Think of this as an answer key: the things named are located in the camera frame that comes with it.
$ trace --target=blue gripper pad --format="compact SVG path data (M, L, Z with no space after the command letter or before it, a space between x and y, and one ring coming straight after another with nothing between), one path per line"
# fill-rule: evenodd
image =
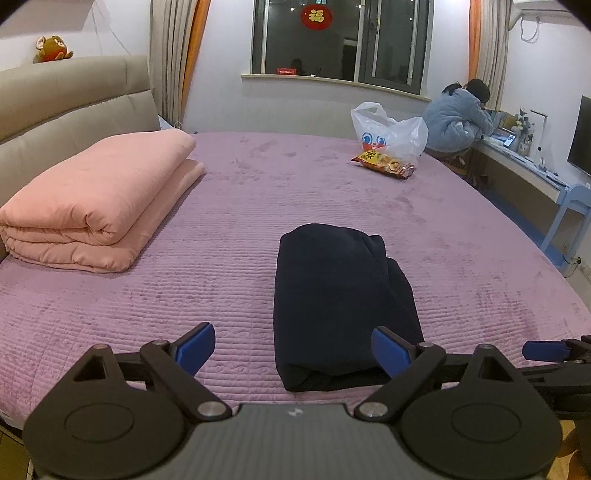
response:
M371 334L371 351L390 378L394 378L405 371L412 362L406 349L378 329L374 329Z
M192 377L199 371L216 347L216 332L208 324L177 347L174 361Z
M537 362L562 363L570 356L570 348L564 342L526 342L523 357Z

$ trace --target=bed headboard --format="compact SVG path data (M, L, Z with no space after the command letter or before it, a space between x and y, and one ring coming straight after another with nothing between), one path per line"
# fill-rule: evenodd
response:
M145 56L81 57L0 72L0 206L103 138L159 129ZM0 261L5 257L0 241Z

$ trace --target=folded towel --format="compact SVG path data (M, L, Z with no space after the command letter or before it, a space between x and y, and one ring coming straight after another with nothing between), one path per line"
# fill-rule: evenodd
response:
M314 224L281 237L273 327L286 390L386 383L371 352L378 326L423 341L413 290L380 236Z

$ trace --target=white plastic bag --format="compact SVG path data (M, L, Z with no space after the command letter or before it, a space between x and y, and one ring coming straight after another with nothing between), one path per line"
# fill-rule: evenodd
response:
M377 150L417 166L429 135L421 117L397 122L379 103L365 102L351 110L351 118L364 150Z

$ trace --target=stuffed toy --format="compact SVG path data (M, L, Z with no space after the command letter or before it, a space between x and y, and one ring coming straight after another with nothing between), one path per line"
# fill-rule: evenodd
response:
M39 61L70 59L74 55L74 52L68 52L66 44L57 35L49 38L40 37L37 40L37 50L39 50L37 54Z

